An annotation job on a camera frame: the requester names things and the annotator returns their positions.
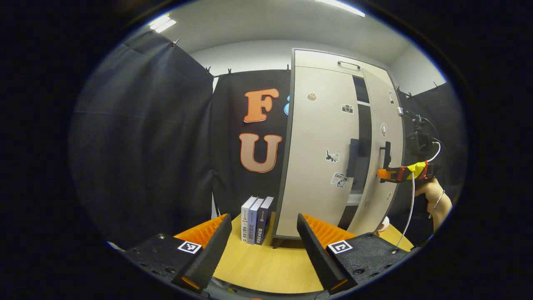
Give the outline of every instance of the black curtain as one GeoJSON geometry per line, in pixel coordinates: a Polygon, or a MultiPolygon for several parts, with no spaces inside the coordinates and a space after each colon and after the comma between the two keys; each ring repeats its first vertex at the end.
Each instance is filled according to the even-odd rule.
{"type": "Polygon", "coordinates": [[[78,197],[108,241],[127,249],[210,219],[212,86],[152,30],[120,43],[88,79],[69,156],[78,197]]]}
{"type": "MultiPolygon", "coordinates": [[[[432,161],[441,165],[437,180],[446,194],[455,204],[459,197],[466,174],[467,163],[467,128],[464,113],[453,87],[450,83],[442,84],[431,90],[409,96],[400,92],[400,105],[407,110],[425,117],[435,126],[427,124],[423,132],[437,137],[444,144],[441,152],[432,161]]],[[[402,118],[405,134],[413,132],[413,123],[402,118]]],[[[402,165],[417,162],[416,156],[406,152],[402,165]]],[[[411,184],[399,184],[393,206],[389,211],[391,224],[403,231],[409,214],[411,203],[411,184]]],[[[427,202],[415,200],[415,208],[406,237],[415,245],[421,244],[433,234],[433,220],[428,219],[427,202]]]]}
{"type": "Polygon", "coordinates": [[[290,88],[290,72],[287,70],[261,70],[222,75],[213,93],[211,108],[211,157],[213,161],[213,194],[220,213],[240,214],[241,205],[250,197],[274,197],[271,205],[275,209],[281,171],[285,153],[287,132],[287,113],[290,88]],[[245,122],[248,114],[246,93],[252,91],[276,89],[278,97],[271,97],[272,108],[261,108],[266,119],[259,122],[245,122]],[[268,172],[253,172],[246,169],[240,159],[241,133],[258,135],[255,142],[254,160],[265,161],[267,142],[265,135],[277,135],[282,138],[278,144],[276,163],[268,172]]]}

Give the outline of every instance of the white wall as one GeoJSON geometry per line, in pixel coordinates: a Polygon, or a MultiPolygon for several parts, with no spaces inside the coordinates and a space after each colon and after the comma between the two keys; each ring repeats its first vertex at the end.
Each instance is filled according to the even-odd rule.
{"type": "MultiPolygon", "coordinates": [[[[227,44],[201,50],[192,53],[191,56],[202,66],[211,66],[210,72],[216,76],[227,74],[228,69],[231,69],[232,73],[255,70],[286,69],[287,64],[289,64],[289,68],[292,69],[290,61],[292,48],[327,51],[361,60],[385,70],[389,68],[387,65],[379,61],[346,49],[317,43],[287,40],[251,41],[227,44]]],[[[213,90],[216,86],[217,80],[218,78],[215,78],[213,82],[213,90]]]]}
{"type": "Polygon", "coordinates": [[[410,45],[390,66],[391,77],[400,91],[413,95],[425,92],[446,79],[435,64],[415,45],[410,45]]]}

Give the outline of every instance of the ceiling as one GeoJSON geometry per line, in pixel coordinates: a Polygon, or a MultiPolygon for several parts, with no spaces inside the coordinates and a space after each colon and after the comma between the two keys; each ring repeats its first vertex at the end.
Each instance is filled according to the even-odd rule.
{"type": "Polygon", "coordinates": [[[161,34],[188,53],[257,40],[297,40],[344,48],[390,65],[410,42],[366,15],[314,0],[197,0],[170,12],[161,34]]]}

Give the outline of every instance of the wooden table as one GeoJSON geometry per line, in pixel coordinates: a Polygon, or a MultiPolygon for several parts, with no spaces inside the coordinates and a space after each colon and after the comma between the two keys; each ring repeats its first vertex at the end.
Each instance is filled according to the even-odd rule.
{"type": "MultiPolygon", "coordinates": [[[[324,288],[318,280],[301,240],[287,240],[273,249],[270,222],[261,246],[240,239],[240,215],[231,222],[228,243],[216,267],[214,277],[237,286],[270,293],[310,293],[324,288]]],[[[401,237],[392,225],[380,237],[396,244],[401,237]]],[[[399,247],[410,251],[413,245],[405,237],[399,247]]]]}

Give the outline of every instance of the ceiling light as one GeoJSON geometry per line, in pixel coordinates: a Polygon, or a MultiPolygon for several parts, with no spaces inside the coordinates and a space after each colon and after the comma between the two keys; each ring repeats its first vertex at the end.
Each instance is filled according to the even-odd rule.
{"type": "Polygon", "coordinates": [[[154,21],[150,22],[148,25],[150,26],[150,29],[155,30],[157,33],[160,33],[161,31],[167,29],[168,27],[176,24],[176,21],[172,20],[168,14],[162,15],[161,17],[155,19],[154,21]]]}
{"type": "Polygon", "coordinates": [[[365,14],[359,10],[356,10],[355,8],[349,6],[349,5],[346,5],[344,3],[341,3],[339,1],[336,1],[336,0],[315,0],[315,1],[318,1],[318,2],[322,2],[322,3],[326,3],[326,4],[329,4],[329,5],[333,5],[335,7],[338,7],[340,9],[344,9],[344,10],[347,10],[351,13],[354,13],[356,15],[360,15],[361,17],[365,17],[365,14]]]}

